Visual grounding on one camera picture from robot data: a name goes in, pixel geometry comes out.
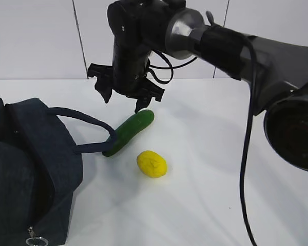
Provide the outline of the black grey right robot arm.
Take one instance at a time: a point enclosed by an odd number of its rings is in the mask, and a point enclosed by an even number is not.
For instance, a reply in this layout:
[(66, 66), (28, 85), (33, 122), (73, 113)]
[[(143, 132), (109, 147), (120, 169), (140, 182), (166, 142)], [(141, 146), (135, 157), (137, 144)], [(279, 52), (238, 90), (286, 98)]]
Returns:
[(185, 1), (115, 1), (107, 18), (114, 35), (110, 66), (91, 64), (104, 101), (118, 92), (148, 107), (162, 99), (163, 82), (151, 82), (152, 52), (166, 59), (195, 56), (251, 89), (251, 116), (265, 112), (264, 131), (285, 161), (308, 171), (308, 47), (242, 34), (214, 22)]

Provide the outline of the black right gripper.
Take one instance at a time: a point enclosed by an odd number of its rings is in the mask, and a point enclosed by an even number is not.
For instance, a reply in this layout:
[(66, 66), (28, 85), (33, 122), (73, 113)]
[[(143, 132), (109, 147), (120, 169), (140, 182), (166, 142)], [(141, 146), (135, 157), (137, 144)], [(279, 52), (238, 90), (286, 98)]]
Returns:
[(112, 92), (116, 91), (129, 98), (137, 99), (135, 113), (146, 109), (151, 99), (161, 101), (164, 89), (147, 79), (149, 55), (152, 50), (165, 50), (163, 32), (142, 33), (141, 42), (127, 47), (117, 38), (114, 39), (112, 65), (91, 63), (88, 76), (96, 77), (95, 90), (100, 93), (104, 102), (110, 101)]

